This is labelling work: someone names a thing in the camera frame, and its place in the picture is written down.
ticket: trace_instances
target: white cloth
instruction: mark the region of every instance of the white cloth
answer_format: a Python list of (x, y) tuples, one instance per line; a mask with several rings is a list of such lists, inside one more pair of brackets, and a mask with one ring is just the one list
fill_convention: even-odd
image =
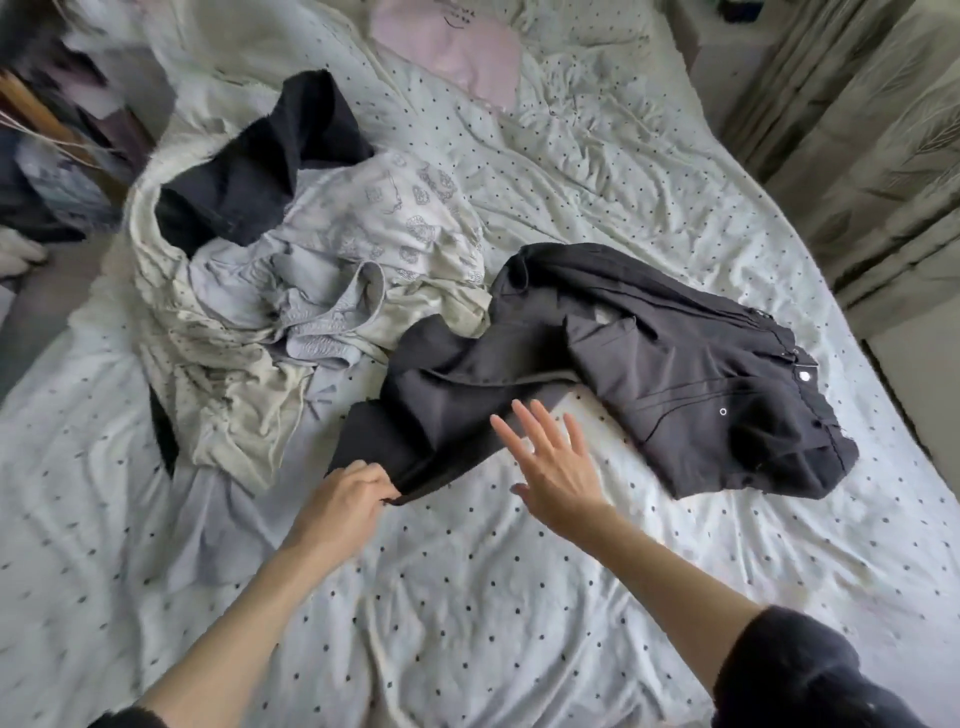
[(12, 228), (0, 227), (0, 279), (21, 276), (30, 270), (32, 263), (46, 259), (47, 249), (42, 245)]
[[(247, 248), (213, 240), (188, 261), (153, 209), (164, 182), (213, 151), (202, 138), (161, 150), (125, 228), (152, 313), (142, 355), (180, 448), (257, 494), (300, 420), (311, 363), (321, 364), (311, 398), (328, 396), (361, 352), (383, 360), (420, 318), (439, 313), (478, 334), (490, 295), (480, 222), (456, 183), (396, 151), (300, 172), (276, 229)], [(268, 347), (281, 338), (279, 352)]]

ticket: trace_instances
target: curtain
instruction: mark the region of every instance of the curtain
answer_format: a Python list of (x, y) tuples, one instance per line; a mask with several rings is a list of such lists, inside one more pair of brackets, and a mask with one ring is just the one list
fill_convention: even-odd
[(807, 0), (722, 139), (858, 337), (960, 292), (958, 0)]

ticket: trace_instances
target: black garment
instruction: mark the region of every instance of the black garment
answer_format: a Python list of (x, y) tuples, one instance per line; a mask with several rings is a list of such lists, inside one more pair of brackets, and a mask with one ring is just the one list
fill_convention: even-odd
[(350, 409), (331, 470), (380, 463), (396, 503), (421, 497), (500, 449), (491, 414), (512, 399), (552, 406), (577, 379), (673, 497), (752, 486), (819, 498), (856, 460), (816, 362), (765, 313), (592, 244), (526, 246), (491, 293), (479, 339), (440, 316), (404, 333), (380, 399)]
[(215, 237), (251, 245), (283, 221), (300, 169), (356, 164), (373, 156), (329, 71), (283, 83), (274, 110), (210, 161), (163, 185), (156, 222), (163, 239), (193, 257)]
[[(713, 689), (713, 728), (924, 728), (893, 693), (860, 673), (851, 644), (815, 619), (771, 607), (752, 621)], [(164, 728), (139, 709), (90, 728)]]
[(89, 728), (167, 728), (159, 717), (143, 708), (128, 708), (119, 713), (104, 713)]

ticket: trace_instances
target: forearm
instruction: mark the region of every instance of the forearm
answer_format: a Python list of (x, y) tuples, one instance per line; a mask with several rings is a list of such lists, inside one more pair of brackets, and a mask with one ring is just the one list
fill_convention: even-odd
[(169, 728), (234, 728), (279, 643), (309, 594), (296, 554), (281, 550), (182, 660), (138, 701)]
[(713, 695), (734, 643), (763, 608), (658, 544), (612, 506), (583, 518), (576, 543), (630, 590)]

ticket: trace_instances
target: white bedsheet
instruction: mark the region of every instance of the white bedsheet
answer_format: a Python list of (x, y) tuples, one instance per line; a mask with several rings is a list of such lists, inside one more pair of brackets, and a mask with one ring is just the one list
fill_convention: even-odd
[[(496, 3), (527, 37), (519, 105), (502, 117), (377, 61), (311, 0), (172, 0), (147, 31), (182, 128), (236, 126), (225, 109), (238, 81), (277, 86), (328, 64), (374, 143), (409, 145), (456, 176), (485, 225), (491, 274), (527, 242), (603, 242), (792, 327), (861, 449), (824, 500), (673, 501), (592, 397), (561, 408), (585, 422), (608, 495), (636, 523), (745, 594), (842, 630), (870, 676), (952, 725), (960, 506), (800, 240), (709, 135), (662, 18), (633, 0), (604, 5)], [(81, 725), (132, 700), (243, 586), (167, 594), (158, 578), (182, 493), (160, 467), (121, 263), (0, 411), (5, 724)], [(326, 413), (333, 426), (304, 435), (281, 479), (318, 477), (312, 458), (337, 413), (382, 374), (370, 362), (352, 373)], [(248, 725), (706, 725), (708, 697), (660, 630), (518, 507), (516, 480), (501, 453), (390, 509), (291, 622)]]

